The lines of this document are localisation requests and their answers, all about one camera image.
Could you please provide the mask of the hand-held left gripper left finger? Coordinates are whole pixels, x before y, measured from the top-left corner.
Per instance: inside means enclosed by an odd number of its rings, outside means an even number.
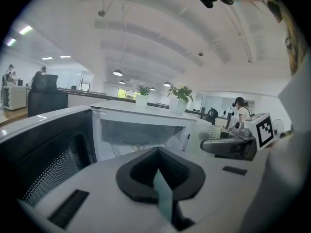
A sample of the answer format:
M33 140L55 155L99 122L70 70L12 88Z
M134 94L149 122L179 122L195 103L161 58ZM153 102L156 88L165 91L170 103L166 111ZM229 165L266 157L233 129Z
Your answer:
M132 201L118 187L117 170L147 151L132 152L89 165L58 185L35 207L19 200L30 219L45 233L171 233L171 225L157 205ZM65 228L49 220L76 190L86 200Z

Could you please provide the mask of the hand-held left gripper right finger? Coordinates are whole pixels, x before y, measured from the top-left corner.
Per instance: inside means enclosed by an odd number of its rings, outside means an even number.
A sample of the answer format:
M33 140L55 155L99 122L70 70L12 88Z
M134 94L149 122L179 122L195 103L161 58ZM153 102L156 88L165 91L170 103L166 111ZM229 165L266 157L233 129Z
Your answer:
M239 233L263 176L265 152L243 161L212 158L203 151L168 151L199 165L206 176L194 198L179 202L182 216L194 224L178 233Z

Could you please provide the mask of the yellow plaid shirt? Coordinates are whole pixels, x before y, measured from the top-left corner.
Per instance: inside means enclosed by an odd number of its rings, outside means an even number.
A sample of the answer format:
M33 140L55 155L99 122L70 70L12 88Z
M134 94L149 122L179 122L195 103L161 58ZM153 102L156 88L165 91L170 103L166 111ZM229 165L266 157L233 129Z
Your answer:
M265 0L278 23L286 26L284 43L289 57L291 75L294 76L303 62L309 45L292 13L281 0Z

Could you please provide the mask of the white desk fan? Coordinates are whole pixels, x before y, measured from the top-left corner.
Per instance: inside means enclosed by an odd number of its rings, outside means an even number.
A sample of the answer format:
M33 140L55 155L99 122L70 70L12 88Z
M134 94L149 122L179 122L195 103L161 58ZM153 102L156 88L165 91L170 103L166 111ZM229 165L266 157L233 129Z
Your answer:
M277 134L281 134L282 132L284 132L284 123L281 119L276 119L273 121L273 129L275 132L275 135Z

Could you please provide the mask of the white microwave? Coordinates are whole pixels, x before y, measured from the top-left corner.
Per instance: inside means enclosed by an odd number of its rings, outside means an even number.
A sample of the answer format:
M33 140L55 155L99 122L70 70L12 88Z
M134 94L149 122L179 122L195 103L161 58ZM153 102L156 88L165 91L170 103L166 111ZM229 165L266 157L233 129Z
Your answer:
M190 150L207 123L189 113L121 101L40 113L0 127L0 188L35 206L83 168L152 147Z

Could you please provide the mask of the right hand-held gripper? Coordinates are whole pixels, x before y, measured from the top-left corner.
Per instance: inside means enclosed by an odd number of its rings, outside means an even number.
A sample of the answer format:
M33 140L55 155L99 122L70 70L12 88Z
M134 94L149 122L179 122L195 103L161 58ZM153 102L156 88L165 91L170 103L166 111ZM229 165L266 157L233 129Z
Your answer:
M257 114L243 123L237 122L234 133L241 138L203 140L202 151L214 154L215 158L234 160L253 160L257 151L264 149L274 141L275 132L269 113Z

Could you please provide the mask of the small spiky potted plant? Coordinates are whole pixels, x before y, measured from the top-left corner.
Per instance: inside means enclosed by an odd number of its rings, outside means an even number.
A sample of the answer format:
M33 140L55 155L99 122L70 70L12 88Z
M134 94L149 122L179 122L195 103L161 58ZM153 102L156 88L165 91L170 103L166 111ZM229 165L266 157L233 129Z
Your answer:
M136 106L145 108L149 100L151 88L149 86L137 85Z

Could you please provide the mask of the white cabinet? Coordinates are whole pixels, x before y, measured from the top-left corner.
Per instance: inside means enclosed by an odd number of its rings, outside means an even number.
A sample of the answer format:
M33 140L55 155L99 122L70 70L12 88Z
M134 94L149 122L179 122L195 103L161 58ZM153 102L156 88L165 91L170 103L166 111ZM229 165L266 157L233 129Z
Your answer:
M26 107L26 87L4 86L2 88L3 106L7 110L17 110Z

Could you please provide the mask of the black partition rail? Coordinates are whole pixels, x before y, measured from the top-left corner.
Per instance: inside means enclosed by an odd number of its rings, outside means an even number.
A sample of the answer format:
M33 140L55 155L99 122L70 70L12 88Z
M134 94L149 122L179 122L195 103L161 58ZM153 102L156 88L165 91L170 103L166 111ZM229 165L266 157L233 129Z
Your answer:
M108 96L108 95L106 95L104 93L86 92L86 91L78 91L78 90L74 90L74 89L63 89L63 88L59 88L58 90L64 91L65 93L67 93L69 95L91 97L91 98L97 98L97 99L103 99L103 100L118 100L118 101L135 103L135 101L131 100L131 99L125 99L125 98L118 98L118 97ZM169 109L169 105L165 105L165 104L162 104L162 103L147 102L147 105L148 106L152 106L152 107L157 107L157 108ZM199 115L201 119L203 117L208 117L208 116L211 115L211 113L202 113L202 112L197 112L197 111L191 111L191 110L188 110L188 109L185 110L185 113Z

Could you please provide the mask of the white-flowered potted plant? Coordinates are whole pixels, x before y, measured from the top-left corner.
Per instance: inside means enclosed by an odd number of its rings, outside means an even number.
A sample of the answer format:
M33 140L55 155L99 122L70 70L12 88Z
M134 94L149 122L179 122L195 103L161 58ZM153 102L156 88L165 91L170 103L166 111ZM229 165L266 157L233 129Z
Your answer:
M192 90L187 86L178 88L172 84L168 90L167 97L171 97L169 109L175 114L183 114L187 108L189 100L193 101Z

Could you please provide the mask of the black office chair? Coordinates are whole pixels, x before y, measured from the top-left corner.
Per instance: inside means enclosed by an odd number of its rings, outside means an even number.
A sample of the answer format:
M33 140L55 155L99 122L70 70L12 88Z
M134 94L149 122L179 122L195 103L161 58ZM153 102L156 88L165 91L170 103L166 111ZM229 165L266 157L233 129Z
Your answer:
M212 125L215 125L216 118L218 117L218 111L214 108L211 108L207 113L207 122L210 122Z
M57 75L42 74L31 85L27 97L28 117L67 108L68 96L57 89L57 79Z

